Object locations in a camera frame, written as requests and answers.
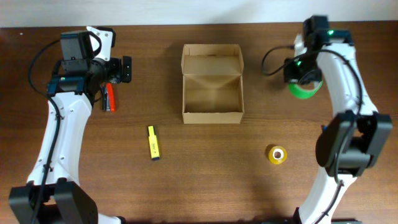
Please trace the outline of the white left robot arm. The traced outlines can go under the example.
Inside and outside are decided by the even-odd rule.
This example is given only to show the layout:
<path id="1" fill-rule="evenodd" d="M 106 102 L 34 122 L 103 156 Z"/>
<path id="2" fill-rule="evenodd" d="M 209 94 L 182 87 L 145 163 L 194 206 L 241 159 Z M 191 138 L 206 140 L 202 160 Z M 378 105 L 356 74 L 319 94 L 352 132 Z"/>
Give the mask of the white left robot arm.
<path id="1" fill-rule="evenodd" d="M 109 83 L 129 83 L 132 58 L 114 58 L 116 33 L 108 27 L 64 32 L 62 59 L 53 67 L 43 96 L 49 114 L 42 146 L 27 183 L 13 187 L 9 206 L 19 223 L 125 223 L 98 211 L 80 187 L 78 170 L 85 126 L 101 93 L 111 104 Z"/>

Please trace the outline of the yellow tape roll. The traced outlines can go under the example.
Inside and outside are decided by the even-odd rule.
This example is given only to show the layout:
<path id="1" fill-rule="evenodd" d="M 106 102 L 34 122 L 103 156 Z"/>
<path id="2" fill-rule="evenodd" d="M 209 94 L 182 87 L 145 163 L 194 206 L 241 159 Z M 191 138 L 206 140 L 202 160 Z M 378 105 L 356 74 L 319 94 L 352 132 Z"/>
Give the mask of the yellow tape roll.
<path id="1" fill-rule="evenodd" d="M 287 151 L 282 146 L 273 146 L 268 154 L 271 163 L 279 165 L 287 158 Z"/>

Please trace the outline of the yellow highlighter marker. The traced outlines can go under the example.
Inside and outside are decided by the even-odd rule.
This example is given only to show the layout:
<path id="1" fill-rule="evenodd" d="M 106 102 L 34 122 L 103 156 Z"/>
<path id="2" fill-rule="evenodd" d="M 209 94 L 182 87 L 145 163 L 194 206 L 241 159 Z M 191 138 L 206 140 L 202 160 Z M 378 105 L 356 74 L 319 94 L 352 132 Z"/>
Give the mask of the yellow highlighter marker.
<path id="1" fill-rule="evenodd" d="M 148 126 L 148 139 L 150 147 L 150 156 L 153 161 L 158 161 L 160 159 L 160 149 L 158 145 L 157 135 L 154 126 Z"/>

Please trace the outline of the green tape roll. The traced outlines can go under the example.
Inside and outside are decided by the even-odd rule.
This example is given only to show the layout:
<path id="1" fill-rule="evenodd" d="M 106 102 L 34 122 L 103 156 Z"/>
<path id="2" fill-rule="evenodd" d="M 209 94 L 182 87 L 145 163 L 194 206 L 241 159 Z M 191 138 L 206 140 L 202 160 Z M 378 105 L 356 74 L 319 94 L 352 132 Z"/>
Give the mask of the green tape roll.
<path id="1" fill-rule="evenodd" d="M 308 89 L 304 89 L 304 88 L 300 87 L 298 84 L 289 83 L 288 89 L 294 97 L 301 99 L 301 100 L 306 100 L 306 99 L 313 97 L 318 92 L 318 90 L 322 87 L 322 85 L 323 85 L 323 81 L 315 82 L 314 88 L 308 90 Z"/>

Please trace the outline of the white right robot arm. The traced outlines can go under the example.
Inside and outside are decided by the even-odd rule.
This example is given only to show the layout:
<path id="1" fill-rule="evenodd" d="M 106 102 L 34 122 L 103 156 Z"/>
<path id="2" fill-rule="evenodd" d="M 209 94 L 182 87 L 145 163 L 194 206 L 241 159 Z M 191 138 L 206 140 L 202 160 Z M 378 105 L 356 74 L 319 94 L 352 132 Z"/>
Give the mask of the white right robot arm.
<path id="1" fill-rule="evenodd" d="M 342 40 L 312 50 L 308 38 L 297 35 L 295 56 L 311 55 L 321 70 L 333 108 L 333 119 L 323 128 L 315 154 L 318 172 L 292 223 L 331 223 L 348 187 L 372 168 L 392 131 L 388 114 L 380 114 L 362 81 L 356 50 Z"/>

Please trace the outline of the cardboard box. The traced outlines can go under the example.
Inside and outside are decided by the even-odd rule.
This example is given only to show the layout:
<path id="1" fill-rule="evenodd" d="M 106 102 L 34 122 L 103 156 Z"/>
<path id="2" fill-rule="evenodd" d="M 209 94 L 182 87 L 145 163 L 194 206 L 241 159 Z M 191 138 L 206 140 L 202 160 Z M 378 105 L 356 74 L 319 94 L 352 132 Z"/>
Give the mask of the cardboard box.
<path id="1" fill-rule="evenodd" d="M 185 44 L 181 60 L 184 124 L 239 124 L 244 60 L 238 44 Z"/>

